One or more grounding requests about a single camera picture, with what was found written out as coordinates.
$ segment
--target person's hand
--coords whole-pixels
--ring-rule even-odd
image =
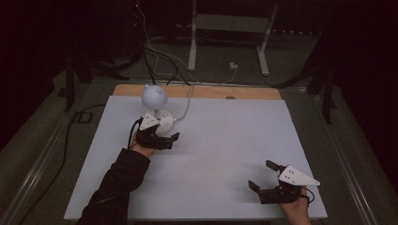
[[[307,189],[301,189],[301,195],[307,195]],[[308,215],[308,199],[298,197],[295,202],[281,203],[281,208],[286,213],[286,217],[292,225],[311,225]]]
[[[132,146],[131,146],[130,150],[141,153],[142,155],[144,155],[148,158],[155,153],[155,150],[156,150],[155,148],[145,148],[135,141],[135,132],[132,136],[132,139],[133,139],[133,141],[132,141]]]

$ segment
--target white table surface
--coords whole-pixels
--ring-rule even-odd
[[[166,110],[181,116],[186,98],[169,98]],[[78,219],[103,175],[126,147],[130,128],[146,112],[140,97],[110,96],[64,216]],[[235,220],[284,218],[278,204],[260,204],[248,180],[278,186],[266,160],[312,175],[283,100],[192,98],[173,149],[151,157],[144,183],[130,194],[136,220]],[[317,187],[311,218],[327,212]]]

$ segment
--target tripod leg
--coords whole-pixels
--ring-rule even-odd
[[[326,83],[325,83],[325,95],[324,95],[324,103],[323,103],[323,109],[322,113],[328,122],[328,124],[331,124],[330,120],[330,104],[331,104],[331,92],[333,89],[333,72],[331,70],[328,71],[328,75],[326,77]]]
[[[315,68],[310,69],[309,71],[300,73],[298,76],[288,80],[287,82],[283,82],[280,84],[276,84],[276,85],[272,85],[273,88],[286,88],[292,84],[295,84],[301,80],[304,80],[305,78],[309,77],[309,76],[315,76],[318,77],[319,75],[317,75],[317,73],[321,72],[322,70],[325,70],[325,65],[321,65]]]
[[[319,92],[322,90],[322,87],[325,85],[327,79],[327,75],[325,74],[325,72],[327,71],[324,70],[321,74],[313,77],[307,87],[308,95],[318,95]]]
[[[83,52],[78,52],[79,57],[81,57],[83,60],[85,60],[85,62],[87,62],[88,64],[91,65],[91,67],[99,69],[101,71],[103,71],[105,74],[113,77],[116,80],[121,80],[121,81],[127,81],[129,80],[128,77],[123,77],[121,75],[119,75],[118,73],[114,72],[113,70],[111,70],[110,68],[107,68],[106,66],[104,66],[103,64],[97,62],[96,60],[91,59],[88,55],[84,54]]]
[[[74,73],[73,73],[73,65],[72,65],[72,56],[70,52],[67,53],[66,56],[66,72],[67,72],[67,107],[65,112],[70,110],[74,102]]]

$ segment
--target white cable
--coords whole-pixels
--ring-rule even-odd
[[[190,92],[189,92],[189,94],[188,94],[187,108],[185,108],[184,114],[183,114],[181,117],[175,119],[175,121],[180,121],[180,120],[184,119],[185,116],[187,115],[188,109],[190,108],[190,105],[191,105],[191,96],[192,96],[193,87],[194,87],[194,85],[192,85],[191,88],[190,88]]]
[[[233,81],[236,76],[237,76],[237,68],[234,68],[234,76],[231,78],[231,80],[229,80],[228,82],[222,82],[222,84],[229,83],[229,82]]]
[[[171,56],[171,57],[177,59],[179,62],[181,62],[181,63],[185,66],[185,68],[188,69],[188,66],[187,66],[181,59],[179,59],[178,57],[176,57],[176,56],[174,56],[174,55],[172,55],[172,54],[166,53],[166,52],[161,52],[161,51],[159,51],[159,50],[155,50],[155,49],[152,47],[152,45],[150,44],[149,38],[148,38],[148,34],[147,34],[147,32],[146,32],[146,28],[145,28],[146,17],[145,17],[144,13],[143,13],[143,12],[141,11],[141,9],[140,9],[140,0],[137,0],[137,8],[138,8],[138,11],[141,13],[141,15],[142,15],[143,18],[144,18],[144,21],[143,21],[144,24],[143,24],[143,26],[144,26],[144,32],[145,32],[146,40],[147,40],[147,42],[148,42],[148,43],[146,44],[146,46],[148,46],[148,47],[153,51],[153,53],[155,54],[155,56],[156,56],[156,58],[157,58],[157,59],[156,59],[156,66],[155,66],[155,69],[154,69],[153,72],[155,72],[155,74],[156,74],[156,68],[158,67],[158,59],[159,59],[159,56],[156,55],[156,53],[162,53],[162,54]],[[193,76],[192,76],[192,74],[191,74],[189,71],[188,71],[188,73],[190,74],[190,77],[191,77],[195,82],[201,83],[201,82],[197,81],[196,79],[194,79]]]

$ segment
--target cable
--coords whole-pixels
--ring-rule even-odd
[[[180,121],[180,120],[184,119],[185,116],[187,115],[188,109],[190,108],[190,105],[191,105],[191,96],[192,96],[193,88],[194,88],[194,85],[192,85],[190,88],[190,92],[188,94],[188,103],[187,103],[187,107],[185,108],[184,114],[181,117],[177,118],[176,121]]]
[[[229,82],[233,81],[236,76],[237,76],[237,67],[234,68],[234,76],[231,78],[231,80],[229,80],[228,82],[222,82],[222,84],[229,83]]]
[[[153,54],[153,53],[151,53],[151,52],[146,52],[146,51],[144,51],[144,53],[147,53],[147,54],[149,54],[149,55],[151,55],[151,56],[153,56],[153,57],[161,58],[161,59],[163,59],[163,60],[169,62],[169,63],[175,68],[175,73],[174,73],[174,74],[170,74],[170,73],[157,73],[156,71],[154,71],[155,69],[153,69],[152,72],[153,72],[155,75],[158,75],[158,76],[160,76],[160,75],[166,75],[166,76],[173,76],[173,77],[176,76],[177,71],[178,71],[178,68],[176,67],[175,62],[174,62],[173,60],[171,60],[169,57],[166,57],[166,56],[164,56],[164,55],[157,56],[157,55],[155,55],[155,54]]]
[[[38,205],[38,203],[41,201],[41,199],[44,197],[44,195],[49,191],[49,189],[52,187],[52,185],[54,184],[55,180],[58,178],[59,174],[62,172],[62,169],[65,166],[65,162],[67,161],[67,152],[68,152],[68,142],[69,142],[69,132],[70,132],[70,128],[72,126],[72,124],[75,122],[75,120],[78,118],[78,115],[80,115],[81,113],[85,113],[86,110],[89,110],[91,108],[94,107],[103,107],[105,105],[92,105],[89,106],[81,111],[76,112],[73,115],[73,118],[70,120],[69,125],[68,125],[68,129],[67,129],[67,135],[65,138],[65,144],[64,144],[64,153],[63,153],[63,158],[62,158],[62,162],[61,165],[59,166],[53,180],[50,182],[50,184],[44,189],[44,191],[41,193],[41,195],[36,199],[36,201],[32,204],[32,206],[27,210],[27,212],[24,214],[24,216],[22,217],[22,219],[20,220],[19,224],[22,225],[23,222],[27,219],[27,217],[29,216],[29,214],[32,212],[32,210]]]
[[[150,52],[144,52],[144,53],[147,53],[147,54],[149,54],[149,55],[155,57],[155,55],[153,55],[153,54],[150,53]],[[151,73],[153,73],[154,76],[157,76],[157,77],[162,78],[162,79],[164,79],[164,80],[169,80],[168,83],[169,83],[170,81],[172,81],[173,79],[176,79],[176,80],[179,80],[179,81],[182,82],[182,80],[180,80],[180,79],[176,76],[177,71],[175,71],[174,74],[171,74],[171,73],[156,73],[156,72],[154,72],[154,71],[151,71]]]
[[[177,67],[176,63],[173,61],[173,59],[171,59],[171,58],[169,57],[170,54],[167,54],[167,53],[164,53],[164,52],[160,52],[160,51],[155,50],[155,49],[152,49],[152,50],[155,51],[156,53],[161,54],[162,56],[164,56],[165,58],[167,58],[166,60],[167,60],[168,62],[170,62],[171,64],[173,64],[173,66],[175,67],[176,72],[175,72],[175,74],[174,74],[174,77],[172,77],[172,79],[176,78],[176,75],[179,74],[180,77],[181,77],[181,80],[182,80],[186,85],[191,86],[191,85],[185,80],[184,76],[182,75],[181,71],[178,69],[178,67]]]
[[[128,142],[128,144],[127,144],[127,149],[131,149],[133,146],[135,146],[135,145],[137,144],[137,142],[134,143],[134,140],[133,140],[132,138],[133,138],[133,136],[134,136],[134,129],[135,129],[135,126],[140,125],[140,120],[142,121],[142,119],[139,119],[139,120],[135,121],[134,124],[133,124],[132,127],[131,127],[130,136],[129,136],[129,142]]]
[[[146,67],[147,67],[148,72],[149,72],[150,79],[152,80],[152,84],[156,85],[155,78],[153,77],[153,69],[152,69],[152,67],[149,65],[149,63],[148,63],[148,61],[147,61],[147,59],[146,59],[145,53],[143,54],[143,57],[144,57]]]
[[[135,13],[133,13],[131,11],[131,9],[128,6],[128,3],[127,3],[126,0],[123,1],[123,3],[124,3],[124,9],[125,9],[124,10],[125,18],[126,18],[126,20],[125,20],[125,24],[126,24],[126,40],[125,40],[122,56],[124,56],[126,54],[127,48],[129,46],[130,15],[133,15],[135,17],[135,19],[136,19],[136,23],[133,23],[131,25],[131,28],[133,28],[133,34],[135,35],[135,38],[136,38],[135,49],[137,51],[136,52],[133,51],[131,53],[131,56],[129,57],[130,61],[127,62],[127,63],[123,63],[123,64],[117,65],[117,66],[111,66],[111,65],[107,65],[106,63],[103,63],[103,65],[104,66],[107,65],[107,67],[109,69],[112,69],[112,70],[115,70],[115,71],[119,71],[119,72],[122,71],[122,70],[125,70],[127,68],[132,67],[133,65],[135,65],[138,62],[139,58],[141,57],[141,52],[142,52],[142,49],[143,49],[143,44],[141,44],[141,42],[144,42],[141,39],[140,33],[137,32],[137,30],[140,29],[139,28],[139,24],[141,23],[140,22],[140,18],[138,18],[137,15],[135,15]],[[99,8],[98,8],[97,0],[94,0],[94,5],[95,5],[96,12],[97,12],[97,16],[100,18],[100,11],[99,11]],[[100,28],[101,28],[102,32],[105,32],[105,28],[104,28],[102,22],[100,23]]]
[[[306,187],[301,187],[301,188],[304,188],[304,189],[306,189],[308,192],[311,193],[311,195],[313,196],[313,198],[312,198],[311,200],[309,199],[308,204],[312,203],[312,202],[314,201],[314,199],[315,199],[314,193],[313,193],[312,191],[310,191],[310,190],[309,190],[308,188],[306,188]]]
[[[154,49],[154,48],[152,47],[152,45],[150,44],[150,41],[149,41],[147,32],[146,32],[146,28],[145,28],[145,21],[146,21],[146,18],[145,18],[145,15],[144,15],[143,11],[140,9],[140,1],[139,1],[139,0],[137,0],[137,8],[138,8],[138,11],[141,13],[141,15],[142,15],[143,18],[144,18],[144,31],[145,31],[145,36],[146,36],[146,40],[147,40],[147,44],[145,44],[145,45],[146,45],[150,50],[152,50],[153,53],[154,53],[155,55],[156,55],[156,53],[161,53],[161,54],[163,54],[163,55],[167,55],[167,56],[170,56],[170,57],[174,57],[174,58],[177,59],[179,62],[181,62],[181,63],[185,66],[185,68],[188,69],[188,66],[187,66],[181,59],[179,59],[178,57],[176,57],[176,56],[174,56],[174,55],[171,55],[171,54],[169,54],[169,53],[166,53],[166,52],[161,52],[161,51],[156,50],[156,49]],[[197,81],[196,79],[193,78],[193,76],[191,75],[191,73],[190,73],[189,71],[188,71],[188,73],[190,74],[191,78],[192,78],[194,81],[196,81],[196,82],[199,83],[199,81]]]

